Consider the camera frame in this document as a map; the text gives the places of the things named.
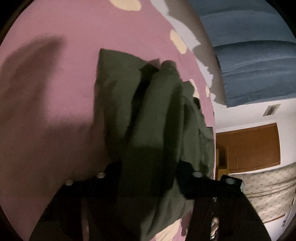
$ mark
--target wooden furniture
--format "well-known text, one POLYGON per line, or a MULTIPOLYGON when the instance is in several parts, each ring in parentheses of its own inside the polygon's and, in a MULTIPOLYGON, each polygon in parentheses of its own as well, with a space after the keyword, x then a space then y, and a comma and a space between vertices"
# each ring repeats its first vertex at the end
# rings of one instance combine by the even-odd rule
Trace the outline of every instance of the wooden furniture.
POLYGON ((280 164, 277 124, 217 133, 218 172, 246 172, 280 164))

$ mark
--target olive green garment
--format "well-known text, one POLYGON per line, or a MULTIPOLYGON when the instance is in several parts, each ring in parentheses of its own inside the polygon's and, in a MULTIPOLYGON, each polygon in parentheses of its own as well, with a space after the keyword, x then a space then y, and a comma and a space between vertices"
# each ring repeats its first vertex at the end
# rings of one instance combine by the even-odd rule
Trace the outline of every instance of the olive green garment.
POLYGON ((172 61, 157 69, 133 55, 101 49, 96 88, 108 151, 122 162, 110 215, 138 240, 150 240, 193 207, 176 181, 179 160, 212 176, 213 131, 192 97, 194 88, 182 82, 172 61))

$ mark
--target pink bedsheet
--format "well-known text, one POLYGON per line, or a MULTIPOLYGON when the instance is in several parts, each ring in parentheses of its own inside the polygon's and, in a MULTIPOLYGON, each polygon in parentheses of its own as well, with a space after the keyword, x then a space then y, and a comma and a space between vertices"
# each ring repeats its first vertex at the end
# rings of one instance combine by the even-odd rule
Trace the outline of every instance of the pink bedsheet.
POLYGON ((214 126, 195 56, 177 49, 173 27, 149 0, 140 4, 126 11, 111 0, 35 0, 0 46, 0 205, 24 240, 66 180, 92 176, 109 161, 103 118, 93 120, 100 48, 175 61, 214 126))

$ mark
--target gray fabric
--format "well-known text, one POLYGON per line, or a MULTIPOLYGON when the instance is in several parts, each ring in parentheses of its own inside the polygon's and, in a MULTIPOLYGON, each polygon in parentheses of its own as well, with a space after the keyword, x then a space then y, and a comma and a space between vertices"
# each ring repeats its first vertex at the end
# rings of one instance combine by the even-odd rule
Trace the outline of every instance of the gray fabric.
POLYGON ((226 104, 296 97, 296 38, 265 0, 189 0, 222 70, 226 104))

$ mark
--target yellow spot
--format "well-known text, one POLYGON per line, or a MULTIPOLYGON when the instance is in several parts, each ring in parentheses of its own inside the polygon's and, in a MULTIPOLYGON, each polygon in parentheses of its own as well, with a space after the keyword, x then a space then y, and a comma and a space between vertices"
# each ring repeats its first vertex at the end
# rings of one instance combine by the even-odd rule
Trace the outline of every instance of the yellow spot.
POLYGON ((180 219, 162 230, 160 233, 156 234, 155 240, 156 241, 172 241, 173 237, 178 232, 180 226, 180 219))
POLYGON ((142 5, 139 0, 109 0, 115 7, 125 11, 140 11, 142 5))
POLYGON ((183 42, 181 37, 173 29, 170 31, 170 39, 181 54, 185 54, 187 52, 186 44, 183 42))
POLYGON ((209 89, 208 85, 206 85, 206 86, 205 86, 205 93, 206 93, 207 97, 209 97, 209 96, 210 96, 210 94, 211 94, 211 92, 210 92, 210 89, 209 89))
POLYGON ((194 83, 194 80, 193 79, 190 79, 189 81, 192 84, 192 86, 194 87, 193 97, 199 99, 200 98, 200 94, 198 93, 198 90, 197 90, 196 84, 194 83))

